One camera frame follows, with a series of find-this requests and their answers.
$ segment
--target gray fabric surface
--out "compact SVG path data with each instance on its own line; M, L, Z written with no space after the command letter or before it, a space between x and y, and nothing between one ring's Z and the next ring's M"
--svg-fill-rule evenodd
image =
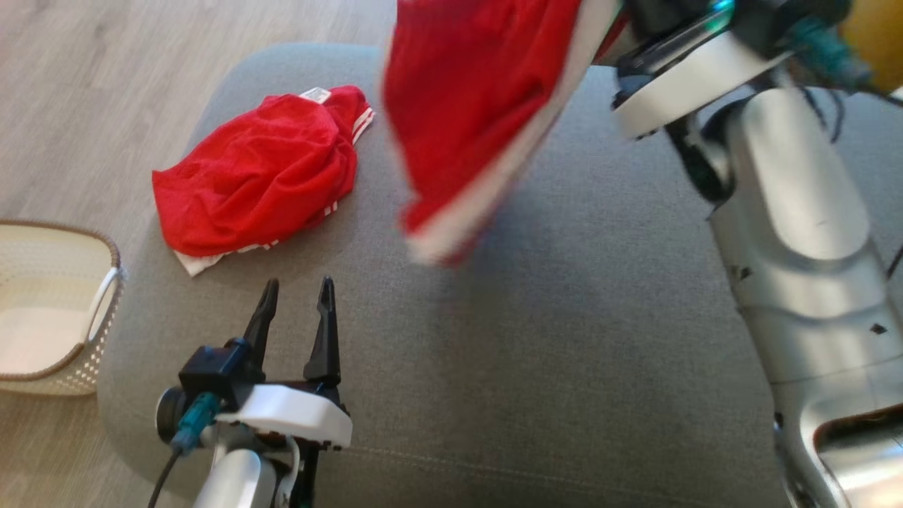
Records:
M323 275L336 282L351 449L321 460L318 505L780 506L768 386L697 198L662 136L616 131L610 71L592 69L473 257L411 265L397 230L406 186L388 148L376 50L276 46L234 69L191 146L264 95L359 85L377 118L336 214L270 251L192 280L156 221L100 371L107 432L155 478L161 392L201 344L244 330L282 282L265 369L298 379ZM842 142L882 252L900 238L900 115L854 101ZM882 186L893 185L894 191ZM169 487L200 488L209 459Z

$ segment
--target laminate floor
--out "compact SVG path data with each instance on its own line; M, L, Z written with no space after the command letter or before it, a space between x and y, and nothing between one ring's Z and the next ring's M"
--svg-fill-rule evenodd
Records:
M278 42L383 44L394 20L395 0L2 0L0 217L103 231L128 265L150 171L178 162L232 66ZM0 507L144 506L151 490L93 397L0 392Z

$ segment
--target woven basket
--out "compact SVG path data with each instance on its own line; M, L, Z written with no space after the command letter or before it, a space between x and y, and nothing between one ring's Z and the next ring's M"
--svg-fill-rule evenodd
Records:
M122 294L109 239L59 224L0 221L0 390L87 395Z

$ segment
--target red cloth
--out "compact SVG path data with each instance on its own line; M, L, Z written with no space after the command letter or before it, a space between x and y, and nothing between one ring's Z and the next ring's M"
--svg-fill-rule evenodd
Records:
M154 172L163 237L190 256L269 245L313 227L354 188L354 141L372 118L363 92L331 89L320 105L272 96Z
M581 11L582 4L595 5ZM402 223L416 259L454 261L475 244L519 176L519 166L563 108L561 102L551 115L536 118L555 93L566 62L580 60L580 76L591 63L617 10L616 3L606 4L398 2L383 99L414 190ZM597 32L591 41L576 36L581 16L598 19L599 26L586 27ZM518 146L521 155L506 157L516 137L530 129L535 131L528 135L531 146Z

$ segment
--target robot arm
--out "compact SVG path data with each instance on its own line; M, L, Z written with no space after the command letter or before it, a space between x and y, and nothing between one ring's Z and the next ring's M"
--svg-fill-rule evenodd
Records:
M308 508L320 452L351 443L351 418L338 389L332 280L321 287L320 325L304 381L265 381L278 292L278 281L270 280L245 335L222 348L199 348L179 373L181 386L167 390L157 405L157 432L174 456L195 446L214 451L197 508Z
M804 94L780 69L793 48L776 52L775 31L827 21L818 13L786 18L781 5L791 4L805 2L738 0L732 30L709 23L709 14L629 55L619 66L615 115L631 137L663 128L714 207L713 236L771 385L777 461L792 506L900 506L903 320L865 205ZM765 29L750 32L752 24ZM842 88L858 88L868 73L821 39L826 34L815 34L821 49L809 48L806 61ZM762 75L770 86L698 127L702 108Z

